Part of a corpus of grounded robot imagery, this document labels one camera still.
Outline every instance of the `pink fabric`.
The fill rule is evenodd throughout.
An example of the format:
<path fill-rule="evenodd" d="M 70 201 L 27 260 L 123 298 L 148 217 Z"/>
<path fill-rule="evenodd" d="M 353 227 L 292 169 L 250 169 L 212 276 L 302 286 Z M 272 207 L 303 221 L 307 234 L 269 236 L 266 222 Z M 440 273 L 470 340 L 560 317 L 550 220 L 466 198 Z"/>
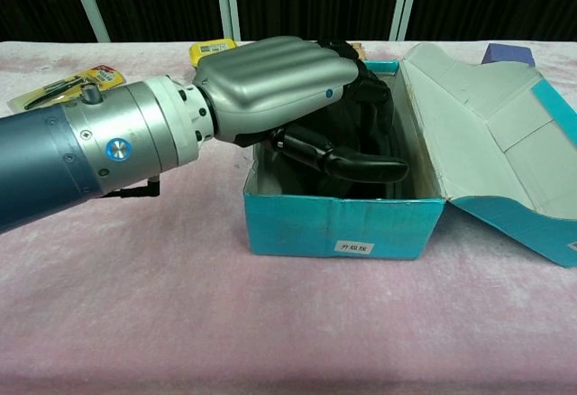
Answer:
<path fill-rule="evenodd" d="M 363 44 L 376 59 L 414 42 Z M 479 63 L 486 44 L 441 46 Z M 515 44 L 577 105 L 575 43 Z M 0 115 L 96 64 L 190 80 L 188 46 L 0 43 Z M 415 262 L 255 256 L 250 164 L 211 142 L 159 198 L 1 235 L 0 393 L 577 392 L 575 270 L 453 207 Z"/>

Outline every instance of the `open box lid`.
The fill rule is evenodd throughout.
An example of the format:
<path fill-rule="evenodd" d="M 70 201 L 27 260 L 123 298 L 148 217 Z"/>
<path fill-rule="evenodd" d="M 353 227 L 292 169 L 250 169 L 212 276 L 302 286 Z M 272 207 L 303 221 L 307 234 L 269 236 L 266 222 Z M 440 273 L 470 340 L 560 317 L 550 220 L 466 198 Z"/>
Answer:
<path fill-rule="evenodd" d="M 577 114 L 533 67 L 467 65 L 420 43 L 400 63 L 444 198 L 577 264 Z"/>

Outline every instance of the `prosthetic hand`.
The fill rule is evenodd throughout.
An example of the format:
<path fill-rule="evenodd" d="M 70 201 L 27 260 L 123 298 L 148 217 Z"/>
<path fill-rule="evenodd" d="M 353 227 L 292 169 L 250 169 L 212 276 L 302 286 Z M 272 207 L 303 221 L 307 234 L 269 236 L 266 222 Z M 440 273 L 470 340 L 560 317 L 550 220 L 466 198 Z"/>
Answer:
<path fill-rule="evenodd" d="M 149 78 L 0 119 L 0 233 L 90 198 L 160 193 L 159 175 L 210 138 L 271 150 L 336 177 L 403 179 L 399 159 L 334 147 L 298 119 L 344 96 L 384 96 L 334 48 L 277 37 L 201 60 L 193 83 Z M 125 188 L 143 179 L 148 186 Z"/>

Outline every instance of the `blue circular light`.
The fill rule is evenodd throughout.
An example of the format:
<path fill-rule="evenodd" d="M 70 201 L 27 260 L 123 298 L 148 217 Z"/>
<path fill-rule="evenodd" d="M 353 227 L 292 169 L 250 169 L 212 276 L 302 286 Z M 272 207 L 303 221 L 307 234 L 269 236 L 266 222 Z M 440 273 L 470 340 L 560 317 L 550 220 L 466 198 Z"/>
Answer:
<path fill-rule="evenodd" d="M 124 162 L 133 154 L 132 145 L 124 138 L 113 138 L 106 145 L 106 156 L 114 162 Z"/>

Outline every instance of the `purple box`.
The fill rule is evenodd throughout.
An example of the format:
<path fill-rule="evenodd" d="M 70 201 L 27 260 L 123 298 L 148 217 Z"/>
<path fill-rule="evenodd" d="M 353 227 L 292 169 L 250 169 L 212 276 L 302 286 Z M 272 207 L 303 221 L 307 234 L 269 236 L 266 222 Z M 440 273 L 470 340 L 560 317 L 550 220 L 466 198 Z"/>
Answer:
<path fill-rule="evenodd" d="M 496 61 L 519 61 L 529 66 L 535 66 L 533 54 L 528 47 L 490 43 L 481 64 L 494 63 Z"/>

